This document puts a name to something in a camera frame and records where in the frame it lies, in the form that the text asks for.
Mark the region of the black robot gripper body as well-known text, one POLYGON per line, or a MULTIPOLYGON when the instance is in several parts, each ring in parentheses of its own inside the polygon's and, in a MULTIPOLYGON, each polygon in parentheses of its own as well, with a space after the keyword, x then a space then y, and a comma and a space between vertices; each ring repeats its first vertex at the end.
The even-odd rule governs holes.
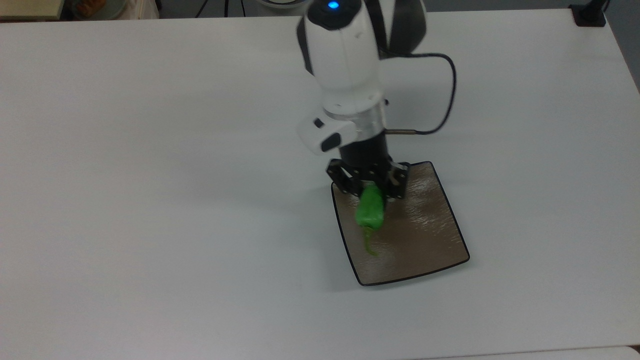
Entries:
POLYGON ((384 162, 393 161, 387 148, 384 132, 368 140, 353 142, 339 148, 340 159, 352 167, 361 168, 361 180, 374 182, 382 191, 384 185, 384 162))

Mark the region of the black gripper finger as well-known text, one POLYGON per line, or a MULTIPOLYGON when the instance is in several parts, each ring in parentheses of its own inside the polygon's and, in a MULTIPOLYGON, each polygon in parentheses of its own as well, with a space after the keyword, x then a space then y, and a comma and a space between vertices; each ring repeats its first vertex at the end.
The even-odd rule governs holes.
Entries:
POLYGON ((383 164, 383 201, 386 203, 392 199, 398 200, 406 198, 407 184, 409 182, 410 168, 412 165, 409 162, 394 161, 386 161, 383 164))
POLYGON ((350 166, 342 159, 330 159, 326 173, 341 193, 361 197, 364 190, 361 168, 350 166))

